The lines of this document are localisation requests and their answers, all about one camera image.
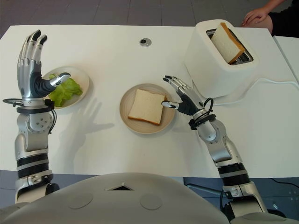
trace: white bread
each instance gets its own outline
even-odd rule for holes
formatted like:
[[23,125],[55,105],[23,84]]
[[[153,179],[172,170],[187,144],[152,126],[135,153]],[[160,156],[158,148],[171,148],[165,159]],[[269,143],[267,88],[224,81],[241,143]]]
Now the white bread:
[[217,27],[211,40],[228,64],[233,63],[245,50],[230,33],[224,22]]
[[160,125],[163,110],[161,102],[165,99],[166,96],[164,95],[137,89],[128,118]]

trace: person's hand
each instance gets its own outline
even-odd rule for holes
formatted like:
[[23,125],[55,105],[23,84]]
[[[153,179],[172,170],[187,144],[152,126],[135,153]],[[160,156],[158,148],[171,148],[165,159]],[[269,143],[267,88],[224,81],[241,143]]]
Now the person's hand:
[[250,24],[255,18],[259,18],[255,23],[262,22],[266,19],[268,13],[268,10],[264,7],[255,9],[246,14],[242,25]]

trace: slice of bread in toaster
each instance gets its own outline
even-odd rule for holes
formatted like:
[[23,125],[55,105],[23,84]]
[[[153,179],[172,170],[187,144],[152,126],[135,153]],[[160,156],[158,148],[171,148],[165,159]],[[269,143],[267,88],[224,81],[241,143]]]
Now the slice of bread in toaster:
[[245,51],[224,22],[217,27],[211,40],[228,64],[233,63]]

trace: lettuce leaf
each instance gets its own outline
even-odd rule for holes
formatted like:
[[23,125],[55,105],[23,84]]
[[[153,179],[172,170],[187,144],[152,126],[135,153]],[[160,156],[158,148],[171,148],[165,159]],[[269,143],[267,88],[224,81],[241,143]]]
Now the lettuce leaf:
[[[49,79],[56,77],[55,74],[50,74]],[[71,99],[73,95],[81,95],[82,90],[78,83],[72,78],[69,78],[64,83],[61,83],[56,89],[49,94],[49,98],[55,102],[56,107],[63,106],[65,100]]]

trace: white table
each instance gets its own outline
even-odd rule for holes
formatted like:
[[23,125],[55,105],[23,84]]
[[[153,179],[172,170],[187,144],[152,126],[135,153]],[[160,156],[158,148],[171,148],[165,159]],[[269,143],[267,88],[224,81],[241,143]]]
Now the white table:
[[[76,66],[89,74],[92,83],[80,103],[57,111],[58,121],[49,137],[54,173],[219,177],[206,146],[188,126],[189,116],[176,114],[162,132],[141,135],[130,131],[119,115],[121,97],[137,84],[158,84],[178,100],[162,77],[173,75],[192,83],[183,58],[193,27],[10,27],[0,40],[1,99],[20,97],[17,58],[24,38],[38,28],[48,35],[42,55],[43,74],[60,66]],[[238,30],[260,57],[255,77],[294,81],[267,30]],[[152,45],[141,47],[142,38],[150,38]],[[238,104],[214,108],[250,177],[299,176],[298,111],[298,90],[292,85],[270,83],[256,84]],[[0,169],[16,170],[17,116],[15,108],[0,104]]]
[[275,36],[274,40],[285,57],[291,71],[299,83],[299,38]]

